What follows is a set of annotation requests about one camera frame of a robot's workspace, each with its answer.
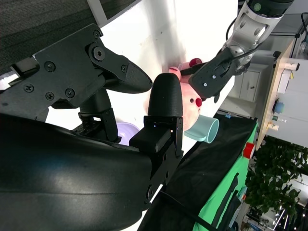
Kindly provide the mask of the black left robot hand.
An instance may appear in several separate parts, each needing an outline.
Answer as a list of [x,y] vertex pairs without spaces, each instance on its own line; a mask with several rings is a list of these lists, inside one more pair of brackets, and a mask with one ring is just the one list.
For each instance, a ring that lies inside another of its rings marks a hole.
[[204,101],[220,94],[230,78],[235,75],[239,61],[230,48],[225,48],[207,63],[196,64],[181,70],[182,76],[189,76],[188,83]]

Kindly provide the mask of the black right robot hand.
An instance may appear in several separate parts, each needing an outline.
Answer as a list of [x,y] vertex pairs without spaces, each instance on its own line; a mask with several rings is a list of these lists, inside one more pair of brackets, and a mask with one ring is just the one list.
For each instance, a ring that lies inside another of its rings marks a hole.
[[[178,77],[155,80],[91,24],[32,55],[0,93],[0,228],[119,231],[137,222],[182,156]],[[108,91],[149,91],[144,127],[120,144]]]

